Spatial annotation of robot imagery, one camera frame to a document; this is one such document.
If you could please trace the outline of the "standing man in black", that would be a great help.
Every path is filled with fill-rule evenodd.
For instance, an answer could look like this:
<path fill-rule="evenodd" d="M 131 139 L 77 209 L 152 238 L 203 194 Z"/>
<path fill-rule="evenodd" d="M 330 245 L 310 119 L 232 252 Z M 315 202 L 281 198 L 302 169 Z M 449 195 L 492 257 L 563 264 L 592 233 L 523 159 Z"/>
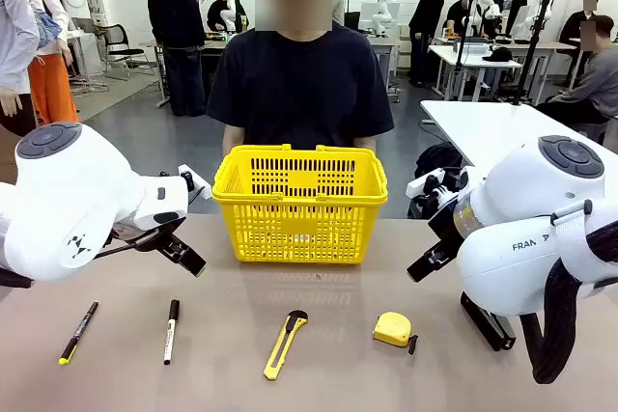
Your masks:
<path fill-rule="evenodd" d="M 155 41 L 163 49 L 173 115 L 203 116 L 205 30 L 197 0 L 148 0 L 148 11 Z"/>

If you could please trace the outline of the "black office chair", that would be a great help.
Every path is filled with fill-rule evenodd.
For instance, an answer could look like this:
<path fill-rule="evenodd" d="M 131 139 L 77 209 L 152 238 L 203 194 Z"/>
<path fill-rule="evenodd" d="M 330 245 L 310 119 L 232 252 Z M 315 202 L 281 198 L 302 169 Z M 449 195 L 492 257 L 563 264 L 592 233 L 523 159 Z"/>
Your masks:
<path fill-rule="evenodd" d="M 155 76 L 145 50 L 130 44 L 123 25 L 99 26 L 98 35 L 103 43 L 105 74 L 109 78 L 128 81 L 132 73 Z"/>

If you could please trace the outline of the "black-haired person at robot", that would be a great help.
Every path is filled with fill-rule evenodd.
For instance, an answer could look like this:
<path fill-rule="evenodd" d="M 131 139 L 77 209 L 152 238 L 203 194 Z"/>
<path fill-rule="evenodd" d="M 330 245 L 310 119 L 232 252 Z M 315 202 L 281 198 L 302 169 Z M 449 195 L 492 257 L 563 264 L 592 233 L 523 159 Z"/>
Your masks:
<path fill-rule="evenodd" d="M 239 0 L 215 0 L 208 10 L 207 25 L 213 32 L 235 33 L 237 19 L 248 19 Z"/>

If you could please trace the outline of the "yellow utility knife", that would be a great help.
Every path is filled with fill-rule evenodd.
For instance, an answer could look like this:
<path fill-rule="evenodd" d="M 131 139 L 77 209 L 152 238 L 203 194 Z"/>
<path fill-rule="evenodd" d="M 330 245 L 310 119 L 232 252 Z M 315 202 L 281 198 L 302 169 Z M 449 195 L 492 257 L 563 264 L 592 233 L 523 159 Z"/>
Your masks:
<path fill-rule="evenodd" d="M 293 310 L 288 313 L 263 370 L 263 375 L 267 380 L 275 381 L 277 379 L 279 372 L 285 364 L 287 353 L 296 332 L 307 321 L 308 314 L 305 311 Z"/>

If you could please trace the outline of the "person in navy t-shirt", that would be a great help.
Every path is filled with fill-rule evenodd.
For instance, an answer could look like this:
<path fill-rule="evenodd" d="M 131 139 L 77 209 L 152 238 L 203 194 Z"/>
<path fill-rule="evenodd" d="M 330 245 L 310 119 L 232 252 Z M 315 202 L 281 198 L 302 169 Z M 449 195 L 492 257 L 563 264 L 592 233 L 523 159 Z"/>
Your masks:
<path fill-rule="evenodd" d="M 333 0 L 256 0 L 256 25 L 219 61 L 207 113 L 243 145 L 353 147 L 394 127 L 378 58 Z"/>

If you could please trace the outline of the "yellow plastic shopping basket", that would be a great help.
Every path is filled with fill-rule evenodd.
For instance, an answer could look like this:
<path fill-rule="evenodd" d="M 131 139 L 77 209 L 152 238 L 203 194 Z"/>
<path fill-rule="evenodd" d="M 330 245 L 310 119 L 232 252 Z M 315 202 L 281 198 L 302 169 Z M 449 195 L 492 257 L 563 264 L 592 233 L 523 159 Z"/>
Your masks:
<path fill-rule="evenodd" d="M 212 197 L 239 261 L 360 264 L 388 190 L 369 149 L 238 146 Z"/>

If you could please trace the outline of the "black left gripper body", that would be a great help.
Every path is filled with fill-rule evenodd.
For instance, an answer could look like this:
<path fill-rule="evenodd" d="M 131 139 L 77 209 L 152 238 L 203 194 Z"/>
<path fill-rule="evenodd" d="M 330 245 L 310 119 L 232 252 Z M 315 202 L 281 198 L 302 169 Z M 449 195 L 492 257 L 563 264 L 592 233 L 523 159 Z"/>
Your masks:
<path fill-rule="evenodd" d="M 184 221 L 180 216 L 134 216 L 115 223 L 112 235 L 126 243 L 168 244 Z"/>

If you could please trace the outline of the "grey background desk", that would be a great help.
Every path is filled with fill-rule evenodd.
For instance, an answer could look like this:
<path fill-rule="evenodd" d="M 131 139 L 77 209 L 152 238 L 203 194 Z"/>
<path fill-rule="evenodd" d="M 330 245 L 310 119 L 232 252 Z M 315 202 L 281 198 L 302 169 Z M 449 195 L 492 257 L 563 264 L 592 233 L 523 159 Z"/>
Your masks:
<path fill-rule="evenodd" d="M 203 80 L 211 83 L 213 76 L 214 64 L 218 63 L 223 50 L 228 44 L 228 40 L 224 36 L 207 37 L 204 47 L 202 48 L 201 55 L 202 61 L 207 61 L 208 64 L 203 68 Z M 158 88 L 160 91 L 160 99 L 156 103 L 156 108 L 163 108 L 169 103 L 170 92 L 168 86 L 167 72 L 164 63 L 163 48 L 155 42 L 155 40 L 149 40 L 144 42 L 144 45 L 150 48 L 154 52 L 155 62 L 157 66 L 156 76 L 158 78 Z"/>

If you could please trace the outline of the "black stapler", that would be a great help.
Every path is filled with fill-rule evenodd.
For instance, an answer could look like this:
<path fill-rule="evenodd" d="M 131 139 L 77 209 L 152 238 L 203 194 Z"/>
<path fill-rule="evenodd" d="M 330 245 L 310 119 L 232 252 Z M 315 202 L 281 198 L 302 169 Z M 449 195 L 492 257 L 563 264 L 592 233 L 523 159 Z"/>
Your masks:
<path fill-rule="evenodd" d="M 513 348 L 517 338 L 507 317 L 497 316 L 480 308 L 465 292 L 461 295 L 460 303 L 493 351 L 506 351 Z"/>

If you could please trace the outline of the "large white table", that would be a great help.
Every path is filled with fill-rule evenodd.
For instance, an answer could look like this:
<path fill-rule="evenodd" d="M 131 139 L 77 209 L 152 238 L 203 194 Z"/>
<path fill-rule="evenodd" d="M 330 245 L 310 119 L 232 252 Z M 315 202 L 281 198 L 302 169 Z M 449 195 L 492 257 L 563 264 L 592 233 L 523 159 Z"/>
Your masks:
<path fill-rule="evenodd" d="M 498 102 L 423 100 L 421 107 L 471 165 L 488 171 L 524 142 L 565 135 L 585 143 L 618 177 L 618 155 L 529 105 Z"/>

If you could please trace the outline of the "tall black stand pole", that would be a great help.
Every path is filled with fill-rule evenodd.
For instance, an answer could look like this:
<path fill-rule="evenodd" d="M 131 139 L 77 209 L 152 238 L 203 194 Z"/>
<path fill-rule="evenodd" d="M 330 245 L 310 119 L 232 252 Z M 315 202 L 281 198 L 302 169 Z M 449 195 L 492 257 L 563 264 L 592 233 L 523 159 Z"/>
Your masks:
<path fill-rule="evenodd" d="M 467 0 L 467 9 L 463 17 L 463 29 L 461 30 L 461 35 L 460 35 L 457 62 L 454 68 L 454 72 L 456 74 L 458 74 L 463 68 L 463 54 L 464 54 L 465 41 L 473 36 L 473 31 L 472 31 L 473 26 L 470 24 L 470 19 L 475 14 L 475 12 L 476 12 L 476 0 Z"/>
<path fill-rule="evenodd" d="M 536 51 L 541 32 L 544 29 L 545 23 L 551 17 L 550 7 L 552 6 L 553 1 L 554 0 L 540 0 L 540 4 L 535 9 L 534 14 L 529 15 L 526 18 L 526 23 L 531 31 L 531 37 L 529 39 L 529 46 L 525 55 L 525 60 L 521 68 L 517 91 L 511 102 L 514 106 L 520 105 L 525 82 L 534 59 L 534 53 Z"/>

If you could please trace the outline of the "seated person in grey sweater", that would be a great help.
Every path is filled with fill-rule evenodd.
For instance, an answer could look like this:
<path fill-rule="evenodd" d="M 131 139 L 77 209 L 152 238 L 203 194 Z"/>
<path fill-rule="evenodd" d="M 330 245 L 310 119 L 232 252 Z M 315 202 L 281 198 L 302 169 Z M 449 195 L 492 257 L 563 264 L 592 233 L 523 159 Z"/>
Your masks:
<path fill-rule="evenodd" d="M 610 39 L 614 22 L 606 15 L 595 16 L 594 22 L 595 49 L 578 85 L 536 107 L 564 125 L 606 124 L 618 117 L 618 47 Z"/>

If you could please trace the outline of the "white marker with black cap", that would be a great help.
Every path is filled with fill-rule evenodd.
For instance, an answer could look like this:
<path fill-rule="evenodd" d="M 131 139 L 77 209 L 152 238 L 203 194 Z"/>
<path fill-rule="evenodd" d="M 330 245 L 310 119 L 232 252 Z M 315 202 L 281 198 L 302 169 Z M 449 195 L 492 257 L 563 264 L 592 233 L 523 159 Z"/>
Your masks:
<path fill-rule="evenodd" d="M 164 346 L 163 353 L 163 364 L 165 366 L 170 365 L 172 361 L 173 354 L 173 345 L 175 339 L 176 326 L 180 314 L 180 306 L 181 302 L 178 299 L 173 299 L 170 302 L 167 329 L 166 329 L 166 340 Z"/>

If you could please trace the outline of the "yellow tape measure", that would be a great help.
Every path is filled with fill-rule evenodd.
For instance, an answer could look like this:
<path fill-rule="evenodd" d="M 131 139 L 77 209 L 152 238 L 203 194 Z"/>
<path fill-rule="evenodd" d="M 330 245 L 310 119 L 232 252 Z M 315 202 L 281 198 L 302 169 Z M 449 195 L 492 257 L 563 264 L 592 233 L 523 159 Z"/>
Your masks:
<path fill-rule="evenodd" d="M 407 348 L 409 355 L 416 350 L 418 336 L 413 332 L 410 320 L 399 313 L 381 314 L 373 330 L 373 339 L 399 348 Z"/>

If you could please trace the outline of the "seated person in black clothes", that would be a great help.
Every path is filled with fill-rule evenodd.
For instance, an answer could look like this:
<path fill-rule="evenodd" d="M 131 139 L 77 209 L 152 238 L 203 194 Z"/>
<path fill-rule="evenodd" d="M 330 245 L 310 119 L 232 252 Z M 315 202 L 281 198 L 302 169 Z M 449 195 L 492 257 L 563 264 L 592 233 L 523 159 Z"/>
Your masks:
<path fill-rule="evenodd" d="M 460 37 L 463 34 L 464 20 L 470 13 L 471 2 L 472 0 L 459 0 L 449 8 L 443 25 L 448 36 Z"/>

